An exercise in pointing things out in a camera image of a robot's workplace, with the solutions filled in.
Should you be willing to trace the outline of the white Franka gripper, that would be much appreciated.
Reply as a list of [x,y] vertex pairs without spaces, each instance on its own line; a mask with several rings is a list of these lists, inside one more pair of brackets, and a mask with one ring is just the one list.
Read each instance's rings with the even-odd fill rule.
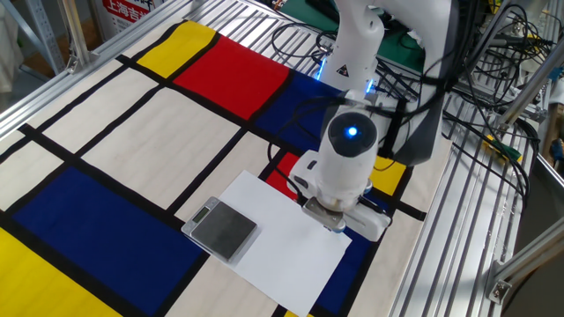
[[372,242],[391,224],[391,216],[364,195],[373,188],[369,175],[376,156],[354,158],[333,150],[306,151],[293,166],[289,184],[305,202],[302,211],[333,232],[350,228]]

